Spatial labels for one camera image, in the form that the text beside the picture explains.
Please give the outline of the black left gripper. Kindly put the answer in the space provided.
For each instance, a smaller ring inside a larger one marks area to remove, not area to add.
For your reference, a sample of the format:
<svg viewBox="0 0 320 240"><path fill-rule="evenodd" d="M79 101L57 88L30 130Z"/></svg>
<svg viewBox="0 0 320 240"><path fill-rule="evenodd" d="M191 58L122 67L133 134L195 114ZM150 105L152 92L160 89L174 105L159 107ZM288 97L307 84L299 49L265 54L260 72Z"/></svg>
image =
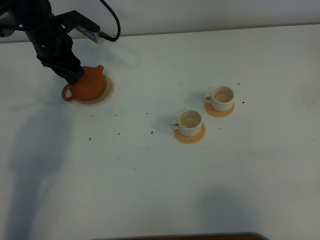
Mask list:
<svg viewBox="0 0 320 240"><path fill-rule="evenodd" d="M80 60L72 52L72 40L64 29L70 26L65 14L55 16L30 15L24 19L26 35L33 44L37 58L45 67L74 86L84 76Z"/></svg>

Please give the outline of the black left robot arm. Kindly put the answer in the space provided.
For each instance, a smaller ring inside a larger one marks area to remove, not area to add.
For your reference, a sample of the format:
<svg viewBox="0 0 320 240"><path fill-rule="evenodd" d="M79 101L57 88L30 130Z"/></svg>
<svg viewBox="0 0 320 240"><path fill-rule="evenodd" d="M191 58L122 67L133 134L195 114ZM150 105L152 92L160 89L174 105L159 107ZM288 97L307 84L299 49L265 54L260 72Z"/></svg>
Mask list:
<svg viewBox="0 0 320 240"><path fill-rule="evenodd" d="M0 23L1 30L25 32L36 57L70 85L85 74L81 62L72 52L73 41L52 13L48 0L2 0L0 14L9 13L14 23Z"/></svg>

